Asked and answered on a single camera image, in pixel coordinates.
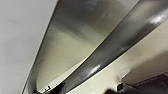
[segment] gray surface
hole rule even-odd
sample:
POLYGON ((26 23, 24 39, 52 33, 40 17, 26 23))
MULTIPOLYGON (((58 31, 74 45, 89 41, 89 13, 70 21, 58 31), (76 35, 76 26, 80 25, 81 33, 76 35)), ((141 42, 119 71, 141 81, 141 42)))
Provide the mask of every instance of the gray surface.
POLYGON ((0 1, 0 94, 21 94, 54 2, 0 1))

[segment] white wall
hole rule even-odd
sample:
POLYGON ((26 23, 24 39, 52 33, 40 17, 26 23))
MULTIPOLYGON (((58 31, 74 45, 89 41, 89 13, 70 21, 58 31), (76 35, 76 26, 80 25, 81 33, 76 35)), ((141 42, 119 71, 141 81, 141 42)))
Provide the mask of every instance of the white wall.
POLYGON ((21 94, 57 0, 0 0, 0 94, 21 94))

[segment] curved metal panel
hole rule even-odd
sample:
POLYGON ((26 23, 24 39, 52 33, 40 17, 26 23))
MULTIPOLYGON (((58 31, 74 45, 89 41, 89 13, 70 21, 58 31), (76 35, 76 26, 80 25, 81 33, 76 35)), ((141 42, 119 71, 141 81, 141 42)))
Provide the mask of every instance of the curved metal panel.
POLYGON ((168 0, 141 0, 103 43, 63 83, 66 92, 105 68, 168 16, 168 0))

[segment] stainless steel surface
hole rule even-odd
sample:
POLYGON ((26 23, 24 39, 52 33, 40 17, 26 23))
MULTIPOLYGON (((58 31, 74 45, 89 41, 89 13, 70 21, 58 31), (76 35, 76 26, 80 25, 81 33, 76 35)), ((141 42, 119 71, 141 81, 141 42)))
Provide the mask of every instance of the stainless steel surface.
POLYGON ((30 72, 26 92, 32 94, 89 56, 128 11, 117 0, 60 0, 30 72))
POLYGON ((168 0, 141 0, 89 58, 63 83, 77 87, 130 49, 167 19, 168 0))

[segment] metal strip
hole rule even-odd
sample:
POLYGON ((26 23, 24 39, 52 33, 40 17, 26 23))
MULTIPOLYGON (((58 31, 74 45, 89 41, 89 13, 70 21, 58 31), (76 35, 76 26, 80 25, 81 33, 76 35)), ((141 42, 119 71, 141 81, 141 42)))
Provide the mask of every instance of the metal strip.
POLYGON ((168 16, 168 0, 141 0, 66 80, 66 92, 74 89, 153 31, 168 16))

